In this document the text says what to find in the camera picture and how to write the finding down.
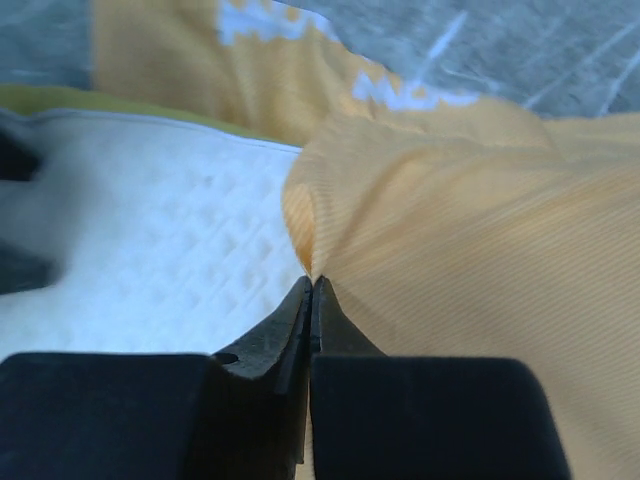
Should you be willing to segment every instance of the yellow cloth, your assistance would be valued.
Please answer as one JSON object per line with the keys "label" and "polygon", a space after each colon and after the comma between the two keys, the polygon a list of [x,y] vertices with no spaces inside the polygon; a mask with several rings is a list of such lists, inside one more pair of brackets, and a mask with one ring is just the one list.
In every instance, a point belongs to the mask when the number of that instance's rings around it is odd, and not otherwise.
{"label": "yellow cloth", "polygon": [[273,1],[95,12],[97,88],[305,145],[293,244],[375,343],[523,360],[575,478],[640,478],[639,115],[542,121],[402,82]]}

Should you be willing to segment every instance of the white foam mat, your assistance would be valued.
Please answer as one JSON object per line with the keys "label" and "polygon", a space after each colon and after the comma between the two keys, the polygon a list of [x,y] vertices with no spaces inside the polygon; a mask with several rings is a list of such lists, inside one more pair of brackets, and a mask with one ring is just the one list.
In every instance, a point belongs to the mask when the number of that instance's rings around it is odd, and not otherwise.
{"label": "white foam mat", "polygon": [[9,127],[46,159],[0,183],[0,238],[53,258],[0,296],[0,359],[30,350],[213,352],[303,275],[280,208],[299,149],[144,116],[55,111]]}

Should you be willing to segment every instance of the textured white surface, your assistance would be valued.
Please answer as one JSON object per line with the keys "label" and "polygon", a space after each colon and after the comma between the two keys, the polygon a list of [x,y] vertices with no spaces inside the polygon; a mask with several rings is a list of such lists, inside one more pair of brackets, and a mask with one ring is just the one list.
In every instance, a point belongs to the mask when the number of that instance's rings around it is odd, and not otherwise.
{"label": "textured white surface", "polygon": [[62,277],[0,296],[0,358],[213,352],[303,275],[280,209],[298,149],[129,115],[9,123],[47,167],[32,185],[0,183],[0,236],[53,256]]}

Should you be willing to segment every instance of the gray carpet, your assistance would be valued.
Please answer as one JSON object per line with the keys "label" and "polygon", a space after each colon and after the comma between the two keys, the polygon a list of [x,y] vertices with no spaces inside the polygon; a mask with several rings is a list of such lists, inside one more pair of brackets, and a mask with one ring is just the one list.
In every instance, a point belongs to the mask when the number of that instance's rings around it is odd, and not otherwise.
{"label": "gray carpet", "polygon": [[[2,0],[0,82],[89,88],[90,0]],[[544,116],[640,110],[636,0],[286,0],[406,77]]]}

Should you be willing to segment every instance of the fabric fold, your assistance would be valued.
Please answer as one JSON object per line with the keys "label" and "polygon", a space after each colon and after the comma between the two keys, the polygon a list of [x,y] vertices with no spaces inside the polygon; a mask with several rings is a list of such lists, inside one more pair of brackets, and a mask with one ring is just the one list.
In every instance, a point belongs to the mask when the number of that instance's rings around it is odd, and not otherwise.
{"label": "fabric fold", "polygon": [[304,145],[292,243],[383,350],[524,361],[576,480],[638,478],[639,115],[403,80],[270,0],[96,0],[95,39],[97,88]]}

